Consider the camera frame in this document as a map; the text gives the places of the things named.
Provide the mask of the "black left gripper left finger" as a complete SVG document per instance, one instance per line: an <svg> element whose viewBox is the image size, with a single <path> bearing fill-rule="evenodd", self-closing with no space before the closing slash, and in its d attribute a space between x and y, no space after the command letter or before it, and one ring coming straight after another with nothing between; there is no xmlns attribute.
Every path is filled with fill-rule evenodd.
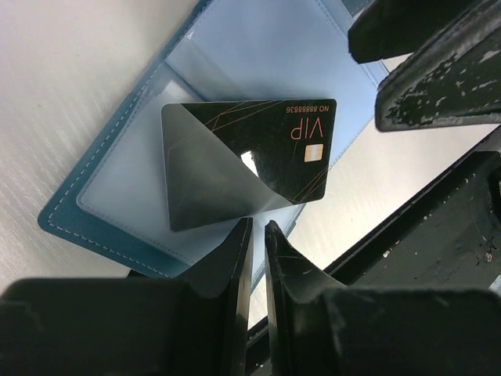
<svg viewBox="0 0 501 376"><path fill-rule="evenodd" d="M253 221L173 279L24 279L1 296L4 375L242 375Z"/></svg>

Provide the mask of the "blue leather card holder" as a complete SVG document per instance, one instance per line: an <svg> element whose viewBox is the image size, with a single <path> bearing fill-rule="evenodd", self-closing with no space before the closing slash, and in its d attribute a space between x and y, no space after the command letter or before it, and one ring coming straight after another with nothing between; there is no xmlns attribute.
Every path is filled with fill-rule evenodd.
<svg viewBox="0 0 501 376"><path fill-rule="evenodd" d="M333 98L329 162L373 118L382 63L356 63L348 29L364 1L201 1L38 216L38 225L149 277L175 277L234 221L168 227L160 110L168 103Z"/></svg>

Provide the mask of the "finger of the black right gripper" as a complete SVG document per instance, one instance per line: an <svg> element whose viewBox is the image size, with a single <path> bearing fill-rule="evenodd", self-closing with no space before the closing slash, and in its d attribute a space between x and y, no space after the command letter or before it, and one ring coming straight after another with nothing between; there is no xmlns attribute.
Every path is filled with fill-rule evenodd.
<svg viewBox="0 0 501 376"><path fill-rule="evenodd" d="M373 1L348 30L349 52L357 63L415 52L475 4L470 0Z"/></svg>
<svg viewBox="0 0 501 376"><path fill-rule="evenodd" d="M470 7L380 85L381 132L500 122L500 9Z"/></svg>

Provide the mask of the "black VIP credit card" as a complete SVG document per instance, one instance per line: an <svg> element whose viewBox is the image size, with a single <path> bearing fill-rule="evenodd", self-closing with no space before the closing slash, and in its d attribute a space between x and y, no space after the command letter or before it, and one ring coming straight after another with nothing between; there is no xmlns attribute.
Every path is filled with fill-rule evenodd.
<svg viewBox="0 0 501 376"><path fill-rule="evenodd" d="M165 105L171 230L322 199L336 112L329 98Z"/></svg>

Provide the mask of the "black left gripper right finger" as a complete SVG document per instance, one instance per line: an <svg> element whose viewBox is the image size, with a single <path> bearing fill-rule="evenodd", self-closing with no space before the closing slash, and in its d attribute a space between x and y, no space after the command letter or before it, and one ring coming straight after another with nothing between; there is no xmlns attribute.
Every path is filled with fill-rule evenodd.
<svg viewBox="0 0 501 376"><path fill-rule="evenodd" d="M497 375L489 289L346 286L265 227L274 375Z"/></svg>

